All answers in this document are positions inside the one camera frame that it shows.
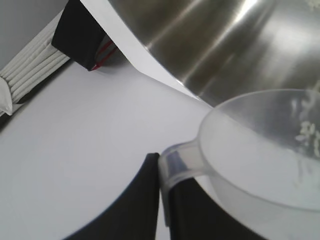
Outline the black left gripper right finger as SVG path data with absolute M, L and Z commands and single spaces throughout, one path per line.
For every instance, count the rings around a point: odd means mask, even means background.
M 169 192 L 172 240 L 263 240 L 239 223 L 194 179 L 178 183 Z

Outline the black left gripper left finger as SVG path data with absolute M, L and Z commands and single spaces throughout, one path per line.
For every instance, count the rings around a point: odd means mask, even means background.
M 154 240 L 160 183 L 158 153 L 146 155 L 139 171 L 120 196 L 98 217 L 67 240 Z

